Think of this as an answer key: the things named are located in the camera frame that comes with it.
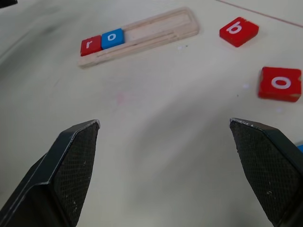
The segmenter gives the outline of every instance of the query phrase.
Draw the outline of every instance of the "textured grip pad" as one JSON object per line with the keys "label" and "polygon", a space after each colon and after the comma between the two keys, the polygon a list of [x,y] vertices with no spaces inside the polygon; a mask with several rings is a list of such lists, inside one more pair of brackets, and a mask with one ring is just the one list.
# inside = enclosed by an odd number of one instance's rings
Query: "textured grip pad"
{"label": "textured grip pad", "polygon": [[89,188],[98,129],[95,123],[75,136],[53,180],[54,191],[73,227],[78,223]]}
{"label": "textured grip pad", "polygon": [[279,130],[255,122],[232,119],[230,129],[248,182],[268,219],[279,226],[292,210],[303,184],[301,174],[285,157],[287,151],[281,152],[267,131],[277,133],[279,142],[290,143],[290,149],[293,144]]}

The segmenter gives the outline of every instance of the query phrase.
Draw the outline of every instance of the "blue object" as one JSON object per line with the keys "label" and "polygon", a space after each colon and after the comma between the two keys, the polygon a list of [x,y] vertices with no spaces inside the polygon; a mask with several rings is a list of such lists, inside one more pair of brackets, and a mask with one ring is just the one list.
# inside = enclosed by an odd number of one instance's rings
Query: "blue object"
{"label": "blue object", "polygon": [[102,41],[101,41],[101,46],[102,49],[108,49],[114,46],[118,46],[121,44],[124,44],[124,32],[121,28],[111,31],[111,32],[106,32],[102,35]]}
{"label": "blue object", "polygon": [[298,146],[298,149],[303,152],[303,145]]}

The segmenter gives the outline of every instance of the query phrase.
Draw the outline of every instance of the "letter b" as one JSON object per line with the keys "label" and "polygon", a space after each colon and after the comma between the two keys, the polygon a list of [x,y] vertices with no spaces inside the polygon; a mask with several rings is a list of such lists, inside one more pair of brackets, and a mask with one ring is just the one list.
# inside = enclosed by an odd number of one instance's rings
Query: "letter b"
{"label": "letter b", "polygon": [[226,31],[229,32],[230,34],[236,34],[242,30],[242,26],[240,25],[240,21],[229,27]]}

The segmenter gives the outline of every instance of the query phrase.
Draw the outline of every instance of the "blue letter tile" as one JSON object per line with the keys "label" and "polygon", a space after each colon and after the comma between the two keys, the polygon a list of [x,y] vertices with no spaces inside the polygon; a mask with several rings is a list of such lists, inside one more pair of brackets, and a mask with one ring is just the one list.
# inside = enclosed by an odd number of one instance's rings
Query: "blue letter tile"
{"label": "blue letter tile", "polygon": [[102,49],[108,49],[114,46],[124,44],[124,33],[121,28],[106,32],[102,35]]}

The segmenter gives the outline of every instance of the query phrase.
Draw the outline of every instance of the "white letter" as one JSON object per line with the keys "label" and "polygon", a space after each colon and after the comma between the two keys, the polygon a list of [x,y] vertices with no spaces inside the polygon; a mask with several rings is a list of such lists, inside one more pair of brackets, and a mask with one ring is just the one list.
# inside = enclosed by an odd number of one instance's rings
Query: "white letter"
{"label": "white letter", "polygon": [[92,42],[93,42],[93,41],[89,41],[89,42],[86,43],[86,49],[89,48],[89,45],[90,45]]}
{"label": "white letter", "polygon": [[108,39],[109,41],[113,41],[115,38],[116,38],[115,33],[114,33],[114,34],[110,34],[110,35],[107,37],[107,39]]}
{"label": "white letter", "polygon": [[230,34],[236,34],[239,31],[242,30],[242,26],[239,25],[240,21],[238,21],[236,24],[234,24],[233,26],[229,27],[226,31],[229,32]]}
{"label": "white letter", "polygon": [[[276,83],[278,80],[284,81],[286,84],[285,85],[279,85],[279,84]],[[292,84],[292,82],[287,77],[275,77],[271,81],[271,85],[273,87],[277,88],[277,89],[288,89],[291,86],[291,84]]]}

